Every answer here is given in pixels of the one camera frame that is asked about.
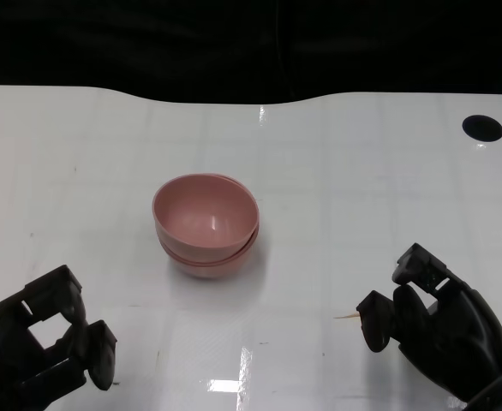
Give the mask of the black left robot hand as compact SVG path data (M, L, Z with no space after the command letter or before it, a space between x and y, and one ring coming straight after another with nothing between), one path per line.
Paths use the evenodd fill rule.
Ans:
M112 386L117 340L104 321L87 322L81 290L61 265L0 301L0 410L45 410L88 379ZM57 314L69 328L45 348L30 328Z

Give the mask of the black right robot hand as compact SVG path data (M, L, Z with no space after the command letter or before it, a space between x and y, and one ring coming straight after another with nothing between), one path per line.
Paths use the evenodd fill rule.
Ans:
M356 308L371 351L397 341L415 368L466 403L502 377L502 326L478 291L417 243L392 280L391 298L373 290Z

